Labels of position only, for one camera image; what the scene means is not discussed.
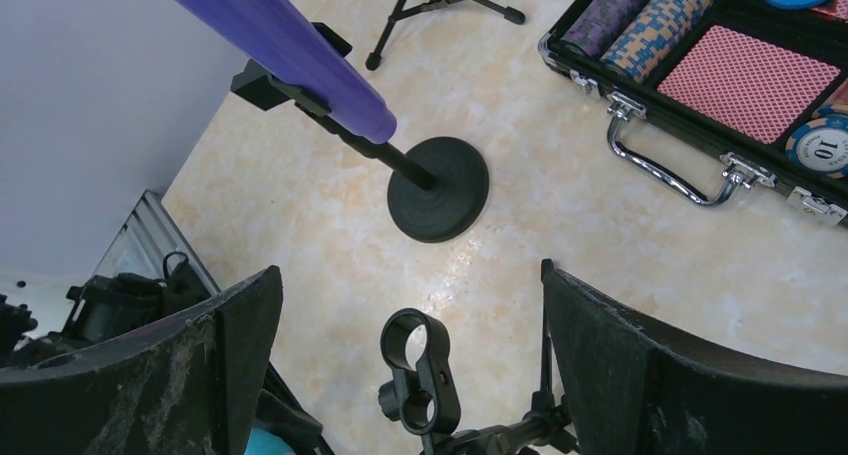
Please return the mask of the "black tripod shock-mount stand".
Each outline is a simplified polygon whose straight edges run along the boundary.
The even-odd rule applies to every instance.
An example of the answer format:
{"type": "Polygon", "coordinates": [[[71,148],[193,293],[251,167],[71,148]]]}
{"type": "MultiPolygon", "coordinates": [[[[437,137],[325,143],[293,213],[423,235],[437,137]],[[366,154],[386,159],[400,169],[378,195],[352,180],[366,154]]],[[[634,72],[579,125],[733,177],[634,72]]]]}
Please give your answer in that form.
{"type": "Polygon", "coordinates": [[[385,27],[377,41],[375,48],[368,54],[365,61],[365,68],[369,71],[377,70],[382,62],[382,52],[395,28],[395,25],[401,21],[420,15],[427,12],[436,11],[458,4],[464,1],[471,1],[489,10],[500,14],[505,20],[516,25],[523,25],[526,22],[526,15],[511,6],[502,6],[491,0],[427,0],[426,2],[407,8],[408,0],[397,0],[391,13],[387,17],[385,27]]]}

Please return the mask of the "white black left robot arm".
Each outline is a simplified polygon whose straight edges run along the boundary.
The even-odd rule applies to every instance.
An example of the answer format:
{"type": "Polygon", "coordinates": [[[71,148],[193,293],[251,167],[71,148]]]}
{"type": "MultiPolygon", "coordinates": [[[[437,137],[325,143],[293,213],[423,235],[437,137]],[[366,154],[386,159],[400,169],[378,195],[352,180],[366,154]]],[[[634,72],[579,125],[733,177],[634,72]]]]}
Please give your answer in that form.
{"type": "Polygon", "coordinates": [[[190,266],[188,255],[172,251],[162,260],[161,278],[122,272],[113,277],[92,276],[72,286],[66,297],[74,302],[63,328],[39,337],[28,305],[1,296],[1,366],[26,368],[60,355],[110,340],[144,327],[211,296],[190,266]]]}

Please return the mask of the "purple microphone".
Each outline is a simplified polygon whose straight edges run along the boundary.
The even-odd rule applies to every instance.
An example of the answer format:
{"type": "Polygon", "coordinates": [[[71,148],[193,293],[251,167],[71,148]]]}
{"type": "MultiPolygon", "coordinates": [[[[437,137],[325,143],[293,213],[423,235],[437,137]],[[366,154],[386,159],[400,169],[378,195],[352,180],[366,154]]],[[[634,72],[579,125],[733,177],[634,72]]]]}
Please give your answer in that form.
{"type": "Polygon", "coordinates": [[[281,81],[322,97],[334,120],[382,144],[397,120],[380,94],[289,0],[175,0],[281,81]]]}

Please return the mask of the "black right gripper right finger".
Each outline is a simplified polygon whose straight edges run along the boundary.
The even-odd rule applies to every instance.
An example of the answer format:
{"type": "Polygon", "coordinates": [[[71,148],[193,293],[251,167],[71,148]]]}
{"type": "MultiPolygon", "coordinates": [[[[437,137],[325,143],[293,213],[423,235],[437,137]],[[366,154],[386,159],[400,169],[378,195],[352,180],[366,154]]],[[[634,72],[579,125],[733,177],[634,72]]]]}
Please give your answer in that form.
{"type": "Polygon", "coordinates": [[[843,454],[847,379],[710,342],[541,264],[584,454],[843,454]]]}

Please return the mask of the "black round-base mic stand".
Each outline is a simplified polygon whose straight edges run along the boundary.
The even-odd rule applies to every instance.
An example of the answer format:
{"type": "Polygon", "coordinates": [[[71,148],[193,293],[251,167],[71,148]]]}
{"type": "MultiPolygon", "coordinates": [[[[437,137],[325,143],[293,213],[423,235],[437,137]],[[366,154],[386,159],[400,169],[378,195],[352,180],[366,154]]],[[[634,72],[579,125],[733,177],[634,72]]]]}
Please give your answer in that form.
{"type": "MultiPolygon", "coordinates": [[[[329,27],[312,25],[340,55],[350,52],[350,44],[329,27]]],[[[465,140],[429,138],[407,152],[390,140],[373,143],[335,121],[322,97],[281,81],[251,57],[233,77],[230,90],[263,111],[290,102],[359,155],[389,168],[388,210],[397,228],[413,240],[439,243],[455,238],[477,220],[486,204],[489,170],[482,154],[465,140]]]]}

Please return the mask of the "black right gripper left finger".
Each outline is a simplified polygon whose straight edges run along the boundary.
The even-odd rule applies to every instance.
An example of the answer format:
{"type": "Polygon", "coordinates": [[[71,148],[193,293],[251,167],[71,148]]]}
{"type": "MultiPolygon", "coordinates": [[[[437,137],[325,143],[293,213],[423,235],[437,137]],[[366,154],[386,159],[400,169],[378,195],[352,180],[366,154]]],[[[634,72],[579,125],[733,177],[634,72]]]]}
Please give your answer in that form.
{"type": "Polygon", "coordinates": [[[283,304],[276,266],[113,339],[1,372],[5,454],[241,454],[283,304]]]}

